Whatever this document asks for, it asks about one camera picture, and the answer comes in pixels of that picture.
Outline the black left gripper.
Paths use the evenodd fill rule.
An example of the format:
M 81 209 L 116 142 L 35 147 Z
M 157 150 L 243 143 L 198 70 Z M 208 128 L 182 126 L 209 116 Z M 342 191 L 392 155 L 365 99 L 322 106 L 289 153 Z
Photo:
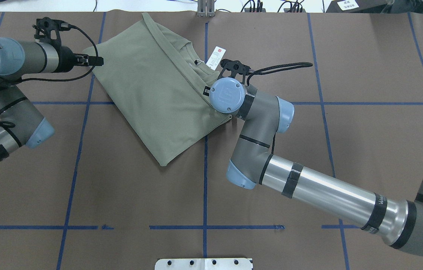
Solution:
M 35 41 L 45 53 L 45 66 L 42 72 L 69 72 L 75 66 L 104 65 L 102 57 L 75 54 L 69 47 L 62 45 L 60 32 L 71 30 L 71 24 L 44 17 L 37 19 L 33 28 Z

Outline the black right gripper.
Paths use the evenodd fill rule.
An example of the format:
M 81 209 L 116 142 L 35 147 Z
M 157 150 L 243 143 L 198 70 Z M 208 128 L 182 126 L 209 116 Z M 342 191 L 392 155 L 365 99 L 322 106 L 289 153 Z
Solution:
M 204 87 L 206 97 L 252 97 L 248 91 L 245 79 L 251 72 L 251 67 L 239 60 L 223 59 L 220 61 L 221 71 L 211 87 Z

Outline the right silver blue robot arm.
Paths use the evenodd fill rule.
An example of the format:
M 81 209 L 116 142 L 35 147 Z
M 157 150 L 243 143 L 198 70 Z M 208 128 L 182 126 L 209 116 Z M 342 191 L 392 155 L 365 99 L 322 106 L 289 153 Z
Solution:
M 293 120 L 294 105 L 258 90 L 255 75 L 312 67 L 289 63 L 252 70 L 238 60 L 220 61 L 221 72 L 205 87 L 212 107 L 242 119 L 236 147 L 226 172 L 227 179 L 242 188 L 267 186 L 284 197 L 307 203 L 374 234 L 391 248 L 423 256 L 423 180 L 413 201 L 394 201 L 366 191 L 273 153 L 277 133 L 285 133 Z

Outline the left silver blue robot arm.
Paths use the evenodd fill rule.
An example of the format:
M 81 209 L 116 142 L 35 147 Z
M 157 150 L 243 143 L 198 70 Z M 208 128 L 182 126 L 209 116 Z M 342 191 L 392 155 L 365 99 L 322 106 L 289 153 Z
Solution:
M 54 135 L 55 130 L 18 84 L 34 81 L 23 75 L 69 72 L 75 66 L 102 66 L 105 62 L 93 43 L 94 54 L 78 54 L 62 45 L 60 33 L 78 26 L 49 17 L 39 18 L 33 42 L 0 37 L 0 161 L 22 146 L 38 147 Z

